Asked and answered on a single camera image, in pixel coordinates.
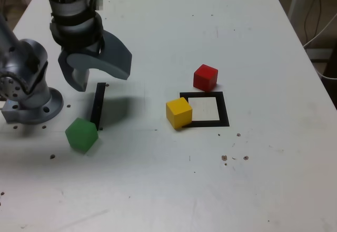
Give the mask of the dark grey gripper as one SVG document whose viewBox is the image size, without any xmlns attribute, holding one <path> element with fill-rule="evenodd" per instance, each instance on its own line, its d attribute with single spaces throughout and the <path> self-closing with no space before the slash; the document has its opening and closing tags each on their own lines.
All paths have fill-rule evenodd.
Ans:
<svg viewBox="0 0 337 232">
<path fill-rule="evenodd" d="M 103 31 L 103 37 L 95 41 L 62 38 L 60 46 L 60 68 L 67 83 L 78 92 L 86 91 L 89 69 L 98 69 L 121 80 L 127 80 L 130 75 L 131 52 L 107 31 Z"/>
</svg>

